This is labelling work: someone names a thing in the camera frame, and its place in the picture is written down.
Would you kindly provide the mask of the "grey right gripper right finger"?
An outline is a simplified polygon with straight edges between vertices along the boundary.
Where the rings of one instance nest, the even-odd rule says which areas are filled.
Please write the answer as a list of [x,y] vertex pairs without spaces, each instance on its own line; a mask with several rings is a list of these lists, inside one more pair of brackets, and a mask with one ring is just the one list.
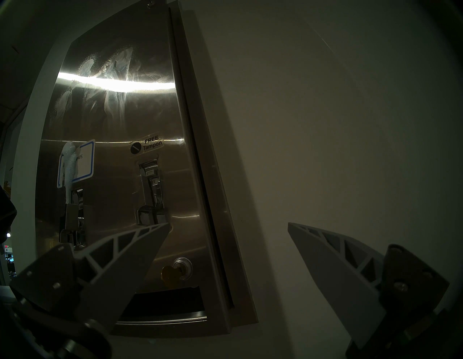
[[316,286],[358,349],[372,339],[386,310],[380,304],[384,255],[346,235],[288,223]]

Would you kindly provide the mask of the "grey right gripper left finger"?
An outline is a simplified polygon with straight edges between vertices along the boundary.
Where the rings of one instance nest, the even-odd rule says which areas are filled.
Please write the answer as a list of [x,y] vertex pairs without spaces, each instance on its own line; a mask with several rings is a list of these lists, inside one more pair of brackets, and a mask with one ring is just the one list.
[[75,252],[76,275],[83,286],[75,318],[94,320],[110,332],[142,285],[169,232],[169,223],[141,226]]

